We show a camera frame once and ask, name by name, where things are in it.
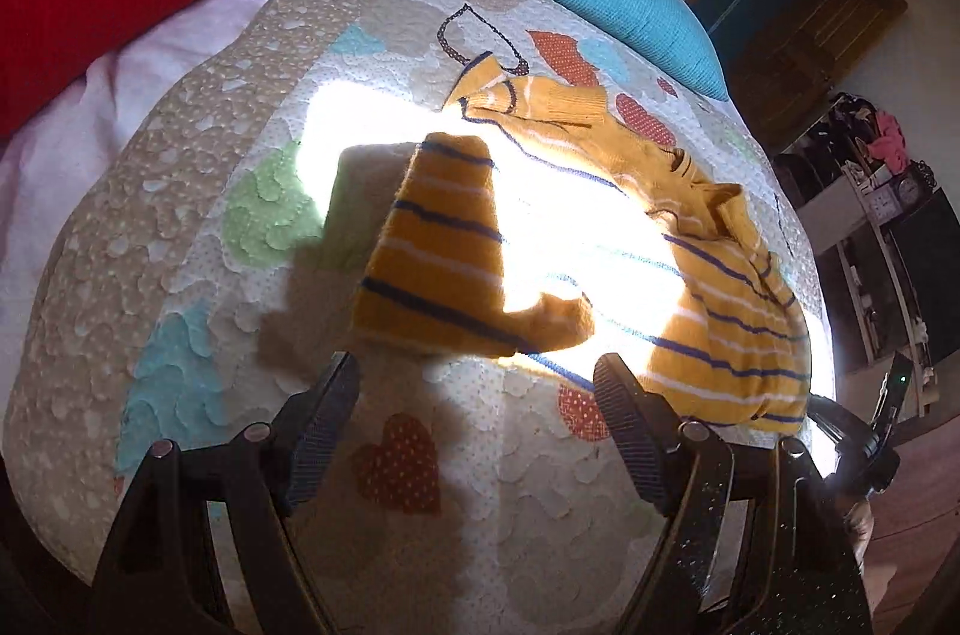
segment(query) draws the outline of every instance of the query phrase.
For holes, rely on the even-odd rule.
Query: bed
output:
[[[462,4],[470,15],[450,20]],[[0,439],[16,498],[57,559],[92,578],[152,439],[224,442],[269,420],[349,340],[379,225],[462,68],[448,49],[560,79],[531,25],[609,49],[594,66],[611,97],[655,115],[715,182],[744,186],[808,322],[811,389],[832,396],[812,252],[730,102],[693,94],[549,0],[201,0],[98,59],[0,161]],[[304,160],[307,143],[319,147]],[[289,245],[309,201],[297,174],[344,217],[304,258]],[[339,627],[608,631],[662,522],[590,405],[515,362],[373,345],[358,356],[357,413],[320,495],[289,525]],[[172,381],[174,370],[194,376]],[[429,501],[380,507],[350,458],[402,442],[437,465]],[[211,520],[234,614],[256,630],[226,515],[212,505]],[[720,584],[736,562],[728,522]]]

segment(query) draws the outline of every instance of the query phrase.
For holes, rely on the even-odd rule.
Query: pink cloth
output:
[[[880,129],[880,136],[867,145],[867,150],[870,151],[870,156],[890,167],[894,175],[899,175],[906,170],[910,162],[910,158],[906,155],[906,142],[899,130],[899,124],[894,116],[884,110],[878,110],[877,128]]]

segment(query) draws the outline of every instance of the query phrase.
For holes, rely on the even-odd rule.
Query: striped sweater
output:
[[[409,167],[354,305],[359,332],[515,357],[592,389],[618,352],[680,415],[795,432],[803,311],[747,214],[688,154],[638,138],[602,88],[474,60]]]

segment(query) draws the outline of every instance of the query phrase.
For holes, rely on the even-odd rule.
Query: white bed sheet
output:
[[[98,58],[10,140],[0,158],[0,419],[59,230],[160,97],[233,42],[266,1],[194,2]]]

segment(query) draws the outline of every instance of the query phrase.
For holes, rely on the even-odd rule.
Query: blue patch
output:
[[[579,40],[577,49],[587,62],[605,71],[621,86],[630,85],[630,71],[610,43],[599,39]]]
[[[356,23],[349,25],[347,30],[328,47],[331,53],[342,53],[347,56],[368,56],[373,53],[382,53],[386,49],[385,44],[376,37],[371,37]]]
[[[150,443],[161,437],[186,450],[223,443],[226,426],[223,385],[213,362],[206,326],[208,309],[198,303],[164,316],[147,340],[133,370],[133,385],[120,422],[115,468],[131,475]]]

